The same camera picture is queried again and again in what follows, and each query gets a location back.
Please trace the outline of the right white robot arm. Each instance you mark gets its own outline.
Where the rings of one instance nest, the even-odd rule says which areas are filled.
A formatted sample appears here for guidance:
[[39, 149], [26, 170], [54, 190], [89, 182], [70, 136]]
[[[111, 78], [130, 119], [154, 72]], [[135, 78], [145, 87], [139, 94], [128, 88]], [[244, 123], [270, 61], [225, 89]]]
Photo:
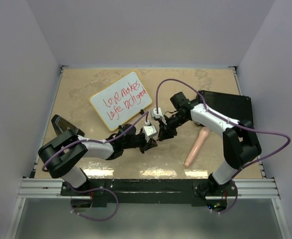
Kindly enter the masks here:
[[176, 110], [170, 117], [159, 107], [151, 112], [152, 118], [159, 122], [158, 140], [175, 137], [177, 128], [188, 121], [202, 124], [218, 134], [223, 141], [224, 162], [209, 175], [206, 183], [198, 187], [198, 191], [202, 196], [207, 193], [220, 195], [234, 174], [262, 152], [253, 124], [249, 120], [239, 121], [222, 115], [204, 100], [189, 100], [182, 92], [173, 95], [170, 101]]

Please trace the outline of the wire whiteboard stand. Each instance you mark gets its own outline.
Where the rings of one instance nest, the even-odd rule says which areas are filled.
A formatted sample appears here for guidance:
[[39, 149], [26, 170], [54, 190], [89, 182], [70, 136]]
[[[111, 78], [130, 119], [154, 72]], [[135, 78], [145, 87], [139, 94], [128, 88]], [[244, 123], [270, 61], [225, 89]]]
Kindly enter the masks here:
[[144, 114], [144, 110], [141, 109], [140, 112], [139, 112], [139, 114], [143, 115], [143, 114]]

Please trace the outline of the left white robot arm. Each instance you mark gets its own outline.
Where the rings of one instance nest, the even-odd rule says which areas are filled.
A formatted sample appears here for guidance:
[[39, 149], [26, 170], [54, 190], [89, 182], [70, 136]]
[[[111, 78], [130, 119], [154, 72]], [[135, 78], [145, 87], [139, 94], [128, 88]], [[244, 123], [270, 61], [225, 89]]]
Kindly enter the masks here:
[[83, 158], [114, 160], [124, 150], [139, 148], [141, 153], [156, 147], [154, 137], [158, 134], [154, 125], [147, 123], [139, 133], [136, 127], [126, 124], [118, 133], [104, 140], [89, 139], [68, 129], [38, 151], [43, 162], [42, 171], [52, 178], [61, 178], [72, 186], [78, 195], [85, 195], [90, 183], [84, 171], [76, 166]]

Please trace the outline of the yellow framed whiteboard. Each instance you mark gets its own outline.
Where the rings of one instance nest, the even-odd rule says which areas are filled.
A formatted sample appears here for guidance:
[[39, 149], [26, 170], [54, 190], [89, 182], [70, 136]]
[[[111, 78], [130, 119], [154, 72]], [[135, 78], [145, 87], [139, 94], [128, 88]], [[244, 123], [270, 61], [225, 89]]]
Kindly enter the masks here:
[[146, 109], [153, 100], [136, 72], [130, 72], [90, 97], [90, 103], [109, 131]]

